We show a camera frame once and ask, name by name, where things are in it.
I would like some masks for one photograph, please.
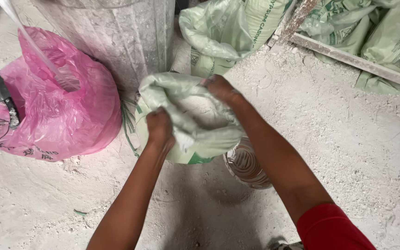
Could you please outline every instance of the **black knife handle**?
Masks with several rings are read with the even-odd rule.
[[[19,119],[19,113],[16,109],[15,103],[13,102],[13,99],[11,97],[4,99],[4,103],[7,106],[8,113],[10,115],[9,128],[16,129],[21,120]]]

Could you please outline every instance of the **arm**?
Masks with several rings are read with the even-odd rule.
[[[166,155],[175,143],[169,115],[163,108],[146,116],[149,139],[112,206],[95,230],[87,250],[134,249],[147,206]]]
[[[299,153],[224,77],[213,75],[204,80],[203,85],[236,114],[253,145],[257,160],[295,225],[310,208],[334,203]]]

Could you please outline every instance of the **red sleeve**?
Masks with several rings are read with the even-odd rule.
[[[305,250],[375,250],[340,207],[322,204],[305,212],[297,221],[297,232]]]

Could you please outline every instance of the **pink plastic bag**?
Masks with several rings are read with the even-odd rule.
[[[21,123],[10,129],[8,109],[0,102],[0,149],[51,162],[104,149],[121,127],[112,75],[59,35],[35,27],[26,30],[59,71],[68,72],[66,78],[79,81],[80,89],[65,91],[18,31],[23,56],[0,75]]]

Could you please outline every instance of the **dusty floor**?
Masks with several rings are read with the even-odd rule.
[[[53,30],[26,0],[14,2],[26,24]],[[0,68],[18,56],[16,27],[0,10]],[[291,47],[261,50],[225,76],[377,249],[399,250],[400,95],[354,89],[358,74]],[[99,153],[58,163],[0,151],[0,250],[85,249],[135,161],[122,133]],[[164,164],[137,249],[266,249],[280,238],[299,240],[275,191],[241,185],[216,157]]]

